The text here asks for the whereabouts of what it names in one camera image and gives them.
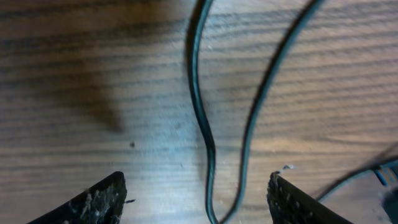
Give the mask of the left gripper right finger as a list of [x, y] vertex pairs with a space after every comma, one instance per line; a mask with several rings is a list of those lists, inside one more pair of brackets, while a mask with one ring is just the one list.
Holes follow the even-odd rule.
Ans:
[[314, 198], [273, 172], [267, 202], [274, 224], [351, 224]]

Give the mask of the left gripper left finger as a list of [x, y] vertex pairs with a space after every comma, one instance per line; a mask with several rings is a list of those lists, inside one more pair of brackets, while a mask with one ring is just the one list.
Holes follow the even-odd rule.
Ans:
[[29, 224], [119, 224], [126, 196], [124, 174], [116, 171]]

